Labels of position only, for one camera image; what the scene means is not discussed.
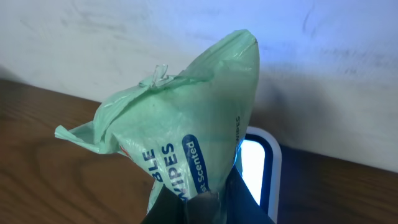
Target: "blue label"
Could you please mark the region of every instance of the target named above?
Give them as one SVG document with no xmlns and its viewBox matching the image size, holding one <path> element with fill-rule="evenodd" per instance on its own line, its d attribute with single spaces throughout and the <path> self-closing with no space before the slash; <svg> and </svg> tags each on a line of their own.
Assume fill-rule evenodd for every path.
<svg viewBox="0 0 398 224">
<path fill-rule="evenodd" d="M 198 194 L 209 191 L 205 160 L 201 154 L 198 139 L 188 134 L 182 139 L 182 147 L 187 157 L 188 165 L 191 170 L 193 182 Z"/>
</svg>

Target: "wall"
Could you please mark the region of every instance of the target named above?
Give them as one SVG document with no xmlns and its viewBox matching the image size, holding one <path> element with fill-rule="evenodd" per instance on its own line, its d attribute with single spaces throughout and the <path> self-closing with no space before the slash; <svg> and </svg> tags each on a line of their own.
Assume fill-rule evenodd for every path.
<svg viewBox="0 0 398 224">
<path fill-rule="evenodd" d="M 3 0 L 9 79 L 102 101 L 177 74 L 235 29 L 259 41 L 251 124 L 282 144 L 398 171 L 397 1 Z"/>
</svg>

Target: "wooden table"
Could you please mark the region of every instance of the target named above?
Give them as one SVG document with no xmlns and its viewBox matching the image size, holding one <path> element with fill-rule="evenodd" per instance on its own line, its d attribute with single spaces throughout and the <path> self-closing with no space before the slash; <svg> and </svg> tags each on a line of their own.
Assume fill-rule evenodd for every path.
<svg viewBox="0 0 398 224">
<path fill-rule="evenodd" d="M 54 138 L 99 103 L 0 80 L 0 223 L 139 223 L 153 180 Z M 282 148 L 279 223 L 398 223 L 398 174 Z"/>
</svg>

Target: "brown wooden surface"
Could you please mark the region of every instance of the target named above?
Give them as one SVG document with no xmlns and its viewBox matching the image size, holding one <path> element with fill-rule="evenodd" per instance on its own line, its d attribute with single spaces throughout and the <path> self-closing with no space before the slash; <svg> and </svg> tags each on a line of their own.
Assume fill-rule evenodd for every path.
<svg viewBox="0 0 398 224">
<path fill-rule="evenodd" d="M 98 103 L 0 80 L 0 223 L 139 223 L 153 180 L 55 139 Z M 398 223 L 398 174 L 283 149 L 279 223 Z"/>
</svg>

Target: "green plastic bag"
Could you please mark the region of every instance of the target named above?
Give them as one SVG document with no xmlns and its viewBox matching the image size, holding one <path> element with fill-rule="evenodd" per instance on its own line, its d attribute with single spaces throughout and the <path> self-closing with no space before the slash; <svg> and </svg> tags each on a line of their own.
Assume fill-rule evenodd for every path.
<svg viewBox="0 0 398 224">
<path fill-rule="evenodd" d="M 158 66 L 138 86 L 115 93 L 92 122 L 55 137 L 99 154 L 130 157 L 186 201 L 223 192 L 246 134 L 259 77 L 256 38 L 237 30 L 207 49 L 186 70 L 166 75 Z"/>
</svg>

